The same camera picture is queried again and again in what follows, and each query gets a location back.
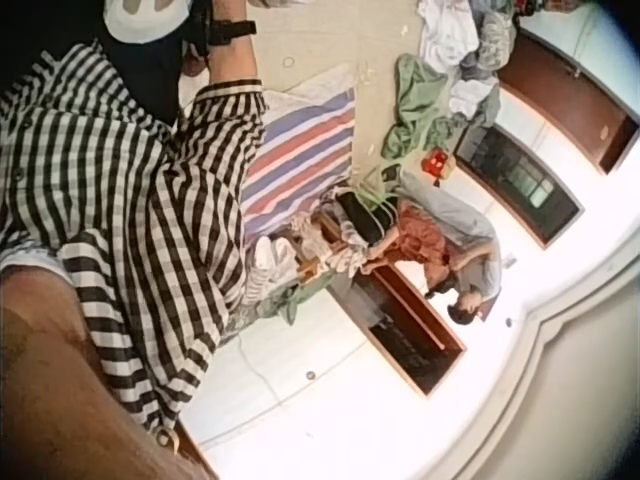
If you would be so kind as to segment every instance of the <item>green cloth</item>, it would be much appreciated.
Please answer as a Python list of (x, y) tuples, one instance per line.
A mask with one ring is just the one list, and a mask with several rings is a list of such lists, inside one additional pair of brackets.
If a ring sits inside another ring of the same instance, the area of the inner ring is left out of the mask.
[(435, 148), (443, 151), (449, 150), (449, 140), (455, 135), (456, 131), (462, 128), (493, 126), (498, 112), (500, 111), (500, 87), (496, 85), (491, 89), (489, 95), (478, 104), (478, 110), (471, 121), (467, 121), (461, 113), (455, 113), (451, 118), (438, 117), (429, 127), (425, 138), (423, 150), (431, 152)]
[(425, 152), (431, 152), (435, 148), (447, 152), (449, 151), (449, 140), (456, 133), (456, 130), (465, 128), (469, 122), (461, 113), (456, 113), (451, 118), (438, 117), (429, 127), (424, 141)]
[(400, 56), (396, 64), (396, 124), (382, 147), (387, 160), (405, 157), (418, 147), (429, 124), (439, 115), (436, 102), (447, 75), (435, 72), (415, 55)]

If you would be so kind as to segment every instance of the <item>fabric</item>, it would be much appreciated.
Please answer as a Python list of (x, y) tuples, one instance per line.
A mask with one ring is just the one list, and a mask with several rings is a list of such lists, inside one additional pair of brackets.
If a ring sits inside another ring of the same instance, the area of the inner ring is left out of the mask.
[(509, 61), (516, 42), (512, 13), (489, 12), (484, 17), (478, 48), (478, 68), (495, 72)]
[(495, 13), (505, 14), (506, 18), (510, 18), (514, 12), (514, 2), (513, 0), (469, 0), (469, 5), (471, 6), (471, 13), (473, 15), (473, 21), (476, 24), (476, 28), (479, 32), (480, 36), (480, 46), (478, 50), (469, 53), (464, 60), (460, 63), (460, 71), (461, 77), (463, 80), (487, 80), (492, 77), (494, 74), (493, 69), (485, 69), (482, 67), (488, 67), (488, 64), (480, 65), (478, 63), (478, 56), (480, 51), (482, 50), (485, 54), (488, 52), (487, 45), (483, 49), (482, 43), (483, 41), (487, 41), (491, 39), (491, 35), (489, 31), (485, 33), (483, 37), (483, 26), (485, 22), (485, 17), (487, 14), (491, 13), (494, 15)]
[(253, 259), (249, 265), (247, 286), (242, 297), (243, 305), (258, 303), (266, 296), (267, 283), (275, 275), (276, 260), (268, 237), (260, 237), (253, 249)]
[(458, 80), (451, 87), (449, 110), (453, 113), (461, 113), (468, 120), (472, 120), (480, 103), (487, 98), (496, 85), (498, 85), (496, 77), (486, 80)]
[(500, 112), (500, 85), (495, 84), (489, 94), (478, 105), (478, 110), (474, 115), (470, 128), (483, 127), (490, 128), (496, 122)]
[(436, 222), (424, 210), (401, 201), (398, 212), (398, 239), (385, 252), (391, 262), (418, 262), (446, 266), (446, 239)]
[(355, 94), (346, 68), (266, 98), (265, 143), (242, 190), (248, 242), (313, 210), (351, 173)]
[[(396, 224), (395, 211), (389, 207), (379, 206), (369, 211), (355, 193), (348, 192), (336, 198), (347, 217), (351, 220), (360, 236), (369, 245), (375, 245)], [(390, 198), (393, 208), (397, 205), (396, 198)]]
[(157, 120), (173, 125), (180, 111), (183, 29), (144, 44), (122, 43), (104, 25), (98, 35), (104, 53), (133, 100)]
[(382, 148), (387, 160), (405, 157), (418, 147), (422, 135), (440, 112), (437, 101), (447, 76), (425, 65), (418, 57), (402, 55), (396, 64), (396, 124)]
[(495, 297), (502, 281), (500, 242), (491, 222), (471, 205), (454, 197), (413, 173), (400, 173), (398, 193), (414, 201), (429, 213), (442, 234), (462, 251), (490, 242), (493, 259), (481, 258), (458, 273), (461, 290), (476, 286), (485, 300)]
[(423, 150), (425, 152), (431, 152), (436, 148), (447, 151), (449, 147), (449, 140), (453, 138), (456, 131), (463, 129), (469, 125), (469, 122), (464, 118), (462, 114), (455, 114), (452, 117), (438, 117), (429, 127)]
[(420, 0), (418, 15), (425, 21), (420, 57), (436, 72), (457, 67), (478, 48), (478, 32), (468, 0)]
[(264, 109), (258, 81), (208, 87), (172, 136), (95, 44), (43, 55), (0, 102), (0, 251), (57, 253), (113, 395), (149, 430), (173, 426), (240, 302)]
[(320, 228), (311, 222), (308, 213), (300, 213), (291, 219), (291, 231), (301, 238), (300, 250), (305, 258), (316, 257), (319, 267), (326, 267), (326, 261), (333, 251), (325, 240)]
[(37, 267), (55, 273), (69, 285), (73, 285), (71, 277), (64, 269), (55, 252), (35, 240), (16, 242), (14, 248), (0, 252), (0, 278), (10, 267)]
[(482, 29), (484, 17), (489, 12), (513, 12), (514, 0), (469, 0), (471, 15), (478, 30)]

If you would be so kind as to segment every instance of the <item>wristwatch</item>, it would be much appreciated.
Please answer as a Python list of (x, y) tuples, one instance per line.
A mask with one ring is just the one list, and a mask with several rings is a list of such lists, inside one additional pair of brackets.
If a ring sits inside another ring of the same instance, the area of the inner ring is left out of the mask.
[(201, 57), (207, 57), (211, 47), (229, 45), (234, 38), (255, 35), (256, 22), (216, 20), (211, 0), (194, 0), (185, 25), (187, 41)]

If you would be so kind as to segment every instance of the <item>plaid shirt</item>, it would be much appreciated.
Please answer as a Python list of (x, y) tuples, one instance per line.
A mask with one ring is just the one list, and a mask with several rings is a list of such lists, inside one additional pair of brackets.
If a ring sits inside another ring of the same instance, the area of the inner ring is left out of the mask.
[(173, 427), (242, 295), (239, 199), (264, 109), (259, 81), (207, 87), (172, 135), (97, 45), (44, 54), (0, 103), (0, 252), (57, 255), (147, 429)]

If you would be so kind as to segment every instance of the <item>striped blanket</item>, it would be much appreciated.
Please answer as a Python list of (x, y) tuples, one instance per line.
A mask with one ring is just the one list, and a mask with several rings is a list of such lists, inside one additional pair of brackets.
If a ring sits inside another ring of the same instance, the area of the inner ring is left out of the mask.
[(350, 174), (353, 88), (322, 103), (289, 98), (294, 98), (293, 106), (280, 105), (276, 118), (267, 120), (265, 143), (243, 189), (248, 243), (277, 230), (297, 212), (314, 209), (322, 193)]

